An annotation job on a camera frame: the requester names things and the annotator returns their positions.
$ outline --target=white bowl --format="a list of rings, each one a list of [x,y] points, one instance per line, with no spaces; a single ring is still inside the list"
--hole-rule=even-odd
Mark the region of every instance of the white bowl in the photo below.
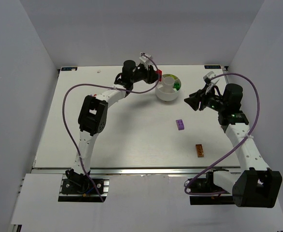
[[[173,88],[175,83],[180,84],[179,90]],[[180,79],[172,74],[164,74],[162,75],[162,80],[156,86],[156,95],[161,100],[169,102],[175,100],[179,96],[180,90],[181,90]]]

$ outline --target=purple lego brick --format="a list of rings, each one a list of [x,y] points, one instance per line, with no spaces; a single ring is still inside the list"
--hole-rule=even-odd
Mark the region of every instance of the purple lego brick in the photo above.
[[[182,121],[182,119],[176,120],[176,124],[179,131],[184,130],[184,122]]]

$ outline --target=white table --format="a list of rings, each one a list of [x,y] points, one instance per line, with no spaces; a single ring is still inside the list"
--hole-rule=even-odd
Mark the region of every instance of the white table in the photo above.
[[[35,168],[69,168],[76,149],[62,121],[61,107],[64,94],[73,85],[92,83],[112,86],[121,66],[78,67],[76,71],[61,71],[49,112],[48,120],[37,151]],[[159,66],[163,74],[171,73],[182,82],[180,96],[164,102],[154,90],[130,94],[108,109],[107,125],[99,135],[91,166],[95,168],[140,167],[206,167],[232,149],[229,139],[218,123],[218,113],[209,108],[193,111],[183,100],[204,87],[203,76],[211,70],[203,65]],[[222,70],[212,70],[221,74]],[[224,77],[217,84],[223,93]],[[146,90],[145,82],[134,84],[134,90]],[[76,140],[79,140],[77,118],[86,95],[100,94],[97,87],[79,87],[67,99],[66,118]],[[175,120],[184,121],[185,130],[178,131]],[[202,144],[205,157],[198,158],[196,144]],[[236,155],[231,155],[220,166],[239,166]]]

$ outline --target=white panel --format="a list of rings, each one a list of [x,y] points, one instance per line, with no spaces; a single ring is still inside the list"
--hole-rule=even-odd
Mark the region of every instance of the white panel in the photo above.
[[[104,203],[57,202],[62,175],[26,175],[13,224],[22,232],[276,232],[283,230],[279,202],[272,209],[190,205],[185,177],[111,176]]]
[[[263,0],[21,0],[53,62],[228,65]]]
[[[18,0],[0,1],[0,232],[30,171],[57,70]]]
[[[209,70],[203,66],[159,66],[163,73],[180,78],[180,96],[164,102],[155,91],[130,94],[108,109],[106,127],[98,136],[91,158],[92,167],[205,167],[232,149],[232,144],[218,122],[218,113],[209,108],[195,112],[184,102],[189,94],[205,86],[203,76]],[[217,74],[222,70],[213,70]],[[112,86],[121,67],[78,67],[77,71],[60,72],[46,128],[37,152],[36,168],[69,168],[76,148],[62,121],[62,102],[66,91],[79,83]],[[223,92],[225,80],[218,86]],[[149,89],[145,82],[134,84],[135,91]],[[88,94],[102,93],[96,87],[79,87],[67,98],[68,126],[79,140],[77,118],[84,98]],[[176,120],[184,121],[184,130],[178,131]],[[205,157],[198,158],[196,144],[202,144]],[[239,166],[236,155],[220,166]]]
[[[283,1],[265,1],[230,67],[256,84],[261,114],[254,132],[265,161],[283,176]],[[256,113],[252,88],[244,87],[243,109],[251,122]],[[283,209],[283,183],[279,193]]]

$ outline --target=red object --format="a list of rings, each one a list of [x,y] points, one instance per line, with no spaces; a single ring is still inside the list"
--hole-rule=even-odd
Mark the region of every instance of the red object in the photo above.
[[[159,70],[156,71],[156,73],[160,75],[159,81],[161,81],[162,80],[162,71],[159,69]]]

